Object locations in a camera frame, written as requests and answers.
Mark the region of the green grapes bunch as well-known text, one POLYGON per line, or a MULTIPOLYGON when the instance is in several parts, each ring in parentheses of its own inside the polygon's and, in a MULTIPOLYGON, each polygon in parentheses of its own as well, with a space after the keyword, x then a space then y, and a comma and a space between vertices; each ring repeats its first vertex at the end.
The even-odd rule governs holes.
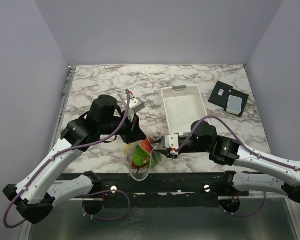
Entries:
POLYGON ((161 163, 162 159, 162 154, 155 151, 152 152, 150 156, 144 157, 143 162, 146 168, 154 168, 161 163))

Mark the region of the red watermelon slice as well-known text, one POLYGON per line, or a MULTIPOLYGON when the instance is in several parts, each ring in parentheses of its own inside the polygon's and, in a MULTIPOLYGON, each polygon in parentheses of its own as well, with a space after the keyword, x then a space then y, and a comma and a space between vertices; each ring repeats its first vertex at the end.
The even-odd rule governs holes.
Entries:
POLYGON ((150 156, 153 149, 154 147, 147 139, 141 140, 136 147, 137 153, 141 156, 150 156))

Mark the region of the yellow bell pepper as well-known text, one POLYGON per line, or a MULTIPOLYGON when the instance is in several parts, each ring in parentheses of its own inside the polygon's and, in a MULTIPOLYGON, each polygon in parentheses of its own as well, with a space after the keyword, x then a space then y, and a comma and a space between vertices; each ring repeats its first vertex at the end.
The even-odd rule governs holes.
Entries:
POLYGON ((123 152, 124 152, 125 154, 128 154, 128 153, 129 153, 129 150, 130 150, 130 145, 128 144, 128 145, 125 146, 123 152))

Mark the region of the green round guava fruit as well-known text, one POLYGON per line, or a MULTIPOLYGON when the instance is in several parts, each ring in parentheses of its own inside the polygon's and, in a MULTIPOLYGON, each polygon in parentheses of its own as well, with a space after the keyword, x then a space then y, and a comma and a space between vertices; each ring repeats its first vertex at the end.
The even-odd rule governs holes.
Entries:
POLYGON ((149 155, 146 155, 146 156, 142 156, 140 154, 137 153, 136 149, 134 151, 134 154, 133 154, 133 158, 132 158, 132 162, 135 163, 137 166, 142 166, 144 164, 144 157, 148 157, 149 155))

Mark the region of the clear dotted zip bag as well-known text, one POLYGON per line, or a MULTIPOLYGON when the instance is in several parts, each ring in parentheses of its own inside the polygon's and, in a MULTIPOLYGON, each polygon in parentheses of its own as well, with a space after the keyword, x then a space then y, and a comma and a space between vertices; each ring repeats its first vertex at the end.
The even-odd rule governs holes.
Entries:
POLYGON ((162 162, 163 155, 155 151, 158 139, 157 135, 149 133, 146 139, 127 144, 124 148, 124 164, 135 181, 144 181, 150 170, 162 162))

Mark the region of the white perforated plastic basket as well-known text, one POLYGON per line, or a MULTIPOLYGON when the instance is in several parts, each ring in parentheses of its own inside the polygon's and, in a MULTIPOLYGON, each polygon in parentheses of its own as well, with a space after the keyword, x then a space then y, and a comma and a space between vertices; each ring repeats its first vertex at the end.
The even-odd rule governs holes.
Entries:
POLYGON ((164 87, 161 94, 171 134, 187 135, 195 121, 208 115, 198 86, 164 87))

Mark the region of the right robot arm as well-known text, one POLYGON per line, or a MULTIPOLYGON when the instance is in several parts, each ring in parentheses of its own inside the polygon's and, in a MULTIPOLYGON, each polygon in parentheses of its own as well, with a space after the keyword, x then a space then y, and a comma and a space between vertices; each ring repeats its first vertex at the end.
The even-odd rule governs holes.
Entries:
POLYGON ((220 182, 219 189, 230 196, 234 192, 259 191, 287 196, 300 204, 300 161, 284 159, 258 151, 237 136, 218 135, 215 126, 205 120, 195 121, 187 136, 166 134, 156 139, 157 152, 167 158, 185 153, 208 153, 209 159, 222 166, 236 166, 252 173, 232 173, 220 182))

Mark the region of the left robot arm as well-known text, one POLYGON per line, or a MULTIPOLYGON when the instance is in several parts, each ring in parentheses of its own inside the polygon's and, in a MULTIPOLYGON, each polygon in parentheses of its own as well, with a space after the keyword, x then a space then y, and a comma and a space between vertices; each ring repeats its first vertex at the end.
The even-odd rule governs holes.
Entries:
POLYGON ((89 111, 67 124, 50 153, 32 173, 18 184, 8 184, 3 189, 9 207, 16 206, 24 221, 37 224, 63 202, 80 196, 93 198, 103 192, 102 180, 92 171, 55 184, 64 170, 90 147, 117 136, 126 144, 146 139, 137 115, 145 105, 129 91, 126 95, 124 111, 114 97, 100 95, 89 111))

